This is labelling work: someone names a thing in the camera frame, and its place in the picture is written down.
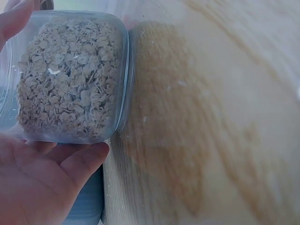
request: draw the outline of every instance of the wooden table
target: wooden table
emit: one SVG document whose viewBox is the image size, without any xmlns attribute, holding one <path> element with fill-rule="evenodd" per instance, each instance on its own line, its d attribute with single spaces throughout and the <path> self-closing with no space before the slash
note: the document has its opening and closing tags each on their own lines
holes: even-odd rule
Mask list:
<svg viewBox="0 0 300 225">
<path fill-rule="evenodd" d="M 129 0 L 136 74 L 107 225 L 300 224 L 300 1 Z"/>
</svg>

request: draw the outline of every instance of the palm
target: palm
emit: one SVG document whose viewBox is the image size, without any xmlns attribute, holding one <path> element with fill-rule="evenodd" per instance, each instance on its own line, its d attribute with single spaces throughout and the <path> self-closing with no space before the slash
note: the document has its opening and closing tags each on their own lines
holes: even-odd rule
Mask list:
<svg viewBox="0 0 300 225">
<path fill-rule="evenodd" d="M 15 217 L 15 224 L 60 224 L 108 153 L 104 143 L 52 148 L 49 143 L 25 144 L 3 136 L 0 143 L 3 224 L 14 224 Z"/>
</svg>

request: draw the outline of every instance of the white speck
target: white speck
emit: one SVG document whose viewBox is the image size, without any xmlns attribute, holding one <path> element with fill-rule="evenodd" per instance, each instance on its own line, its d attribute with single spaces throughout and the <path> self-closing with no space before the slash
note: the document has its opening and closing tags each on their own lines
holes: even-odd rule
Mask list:
<svg viewBox="0 0 300 225">
<path fill-rule="evenodd" d="M 177 84 L 179 84 L 180 86 L 186 86 L 187 83 L 185 83 L 184 81 L 178 81 Z"/>
<path fill-rule="evenodd" d="M 48 71 L 49 71 L 49 73 L 52 74 L 52 75 L 57 75 L 57 74 L 60 73 L 60 70 L 52 71 L 50 68 L 48 68 Z"/>
</svg>

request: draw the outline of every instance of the oat flake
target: oat flake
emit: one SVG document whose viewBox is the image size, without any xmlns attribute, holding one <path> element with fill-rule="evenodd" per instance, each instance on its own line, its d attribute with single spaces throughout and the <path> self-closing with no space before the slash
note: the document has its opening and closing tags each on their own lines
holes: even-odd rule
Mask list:
<svg viewBox="0 0 300 225">
<path fill-rule="evenodd" d="M 24 132 L 102 139 L 114 120 L 121 51 L 121 33 L 104 20 L 56 17 L 45 24 L 19 62 L 17 120 Z"/>
</svg>

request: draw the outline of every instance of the blue container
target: blue container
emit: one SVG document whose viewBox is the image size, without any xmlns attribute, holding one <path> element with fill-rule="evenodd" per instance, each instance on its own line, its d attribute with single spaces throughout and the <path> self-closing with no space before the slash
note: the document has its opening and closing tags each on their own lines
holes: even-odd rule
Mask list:
<svg viewBox="0 0 300 225">
<path fill-rule="evenodd" d="M 103 170 L 100 167 L 84 185 L 63 225 L 98 225 L 103 205 Z"/>
</svg>

